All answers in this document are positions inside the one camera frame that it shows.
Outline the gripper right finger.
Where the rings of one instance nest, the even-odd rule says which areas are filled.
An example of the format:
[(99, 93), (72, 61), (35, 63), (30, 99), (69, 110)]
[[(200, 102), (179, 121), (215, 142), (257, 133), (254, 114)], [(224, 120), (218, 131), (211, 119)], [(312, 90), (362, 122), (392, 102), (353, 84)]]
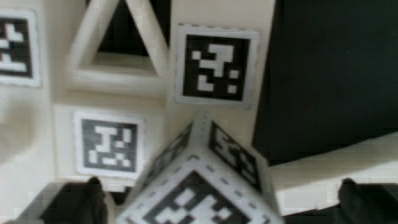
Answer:
[(398, 224), (398, 184), (343, 180), (339, 207), (350, 224)]

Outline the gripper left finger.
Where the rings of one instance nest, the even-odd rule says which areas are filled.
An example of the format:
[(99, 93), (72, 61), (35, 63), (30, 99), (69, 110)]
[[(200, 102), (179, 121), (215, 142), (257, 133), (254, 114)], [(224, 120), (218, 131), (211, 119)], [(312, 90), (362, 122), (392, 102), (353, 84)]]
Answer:
[(96, 177), (87, 182), (44, 186), (16, 224), (106, 224), (104, 192)]

